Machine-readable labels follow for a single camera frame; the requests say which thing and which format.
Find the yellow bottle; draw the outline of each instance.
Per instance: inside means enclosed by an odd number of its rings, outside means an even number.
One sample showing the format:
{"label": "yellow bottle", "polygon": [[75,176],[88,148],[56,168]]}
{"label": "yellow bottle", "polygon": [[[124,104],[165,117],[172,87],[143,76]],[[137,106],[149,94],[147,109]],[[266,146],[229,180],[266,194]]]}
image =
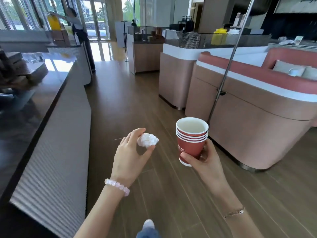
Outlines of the yellow bottle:
{"label": "yellow bottle", "polygon": [[47,16],[47,20],[49,21],[49,24],[50,24],[52,30],[61,31],[61,24],[60,24],[57,16],[49,14]]}
{"label": "yellow bottle", "polygon": [[213,45],[221,45],[226,44],[227,39],[227,30],[223,28],[217,29],[212,35],[211,44]]}

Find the artwork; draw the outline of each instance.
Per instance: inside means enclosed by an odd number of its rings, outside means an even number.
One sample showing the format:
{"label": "artwork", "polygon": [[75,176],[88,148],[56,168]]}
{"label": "artwork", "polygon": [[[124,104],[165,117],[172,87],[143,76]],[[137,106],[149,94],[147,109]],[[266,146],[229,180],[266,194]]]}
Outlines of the artwork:
{"label": "artwork", "polygon": [[275,13],[317,13],[317,0],[280,0]]}

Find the pink beaded bracelet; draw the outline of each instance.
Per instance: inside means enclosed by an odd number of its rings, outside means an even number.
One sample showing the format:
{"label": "pink beaded bracelet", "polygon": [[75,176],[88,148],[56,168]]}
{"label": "pink beaded bracelet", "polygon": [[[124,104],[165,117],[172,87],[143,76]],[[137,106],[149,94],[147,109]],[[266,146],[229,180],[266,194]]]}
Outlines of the pink beaded bracelet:
{"label": "pink beaded bracelet", "polygon": [[130,193],[130,190],[128,189],[128,187],[125,187],[124,185],[120,184],[119,182],[115,180],[105,179],[105,184],[115,186],[119,188],[120,190],[124,191],[124,196],[128,196]]}

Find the thin chain bracelet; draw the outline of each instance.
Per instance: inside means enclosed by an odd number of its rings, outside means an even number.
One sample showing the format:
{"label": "thin chain bracelet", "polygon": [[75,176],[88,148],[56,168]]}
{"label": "thin chain bracelet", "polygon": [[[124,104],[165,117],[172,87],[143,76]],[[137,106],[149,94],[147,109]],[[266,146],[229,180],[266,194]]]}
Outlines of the thin chain bracelet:
{"label": "thin chain bracelet", "polygon": [[226,219],[229,216],[241,215],[241,214],[244,213],[244,211],[245,211],[245,207],[243,209],[240,209],[240,210],[237,210],[237,211],[234,211],[234,212],[230,212],[230,213],[226,214],[225,216],[223,216],[223,218]]}
{"label": "thin chain bracelet", "polygon": [[115,180],[105,179],[105,184],[112,185],[114,187],[119,188],[120,190],[124,192],[124,196],[128,196],[130,193],[130,190],[128,189],[128,187],[125,187],[124,185],[120,184],[119,182]]}

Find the white pillow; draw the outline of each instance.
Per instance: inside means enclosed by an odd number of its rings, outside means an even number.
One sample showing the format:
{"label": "white pillow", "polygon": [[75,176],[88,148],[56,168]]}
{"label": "white pillow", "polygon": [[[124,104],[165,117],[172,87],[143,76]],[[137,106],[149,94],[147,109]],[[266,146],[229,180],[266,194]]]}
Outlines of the white pillow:
{"label": "white pillow", "polygon": [[301,77],[317,81],[317,68],[307,66]]}
{"label": "white pillow", "polygon": [[289,74],[291,70],[296,70],[296,76],[302,76],[306,67],[301,65],[295,65],[280,60],[276,60],[273,71]]}

